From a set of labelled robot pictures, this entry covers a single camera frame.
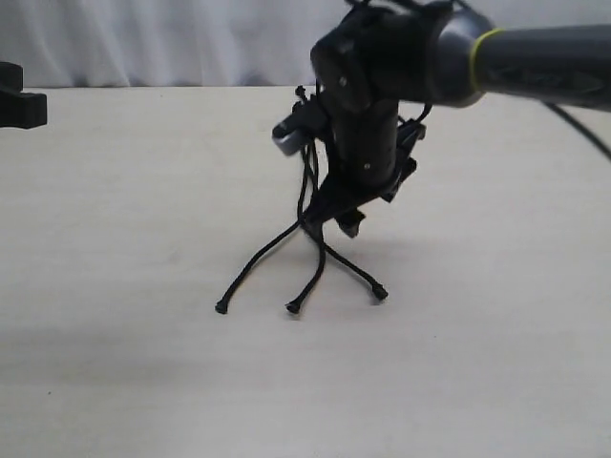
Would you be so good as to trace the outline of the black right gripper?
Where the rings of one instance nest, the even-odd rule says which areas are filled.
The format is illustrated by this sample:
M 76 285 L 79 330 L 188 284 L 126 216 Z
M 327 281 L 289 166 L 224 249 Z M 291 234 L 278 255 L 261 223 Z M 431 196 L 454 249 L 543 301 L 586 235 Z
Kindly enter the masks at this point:
M 329 172 L 305 209 L 305 224 L 334 219 L 349 238 L 356 238 L 366 215 L 359 206 L 381 198 L 394 200 L 415 161 L 397 154 L 399 101 L 382 98 L 364 111 L 347 108 L 338 95 L 324 91 L 333 148 Z

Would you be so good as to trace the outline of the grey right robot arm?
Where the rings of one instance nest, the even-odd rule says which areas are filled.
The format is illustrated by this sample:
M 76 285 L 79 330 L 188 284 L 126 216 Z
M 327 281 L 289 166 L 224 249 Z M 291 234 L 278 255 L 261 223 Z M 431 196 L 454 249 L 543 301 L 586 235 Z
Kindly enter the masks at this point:
M 309 224 L 335 220 L 355 236 L 361 206 L 392 200 L 415 171 L 411 152 L 426 133 L 401 121 L 401 102 L 466 108 L 505 94 L 606 112 L 607 25 L 500 29 L 452 1 L 407 4 L 396 13 L 356 5 L 310 53 L 328 117 L 329 172 L 306 210 Z

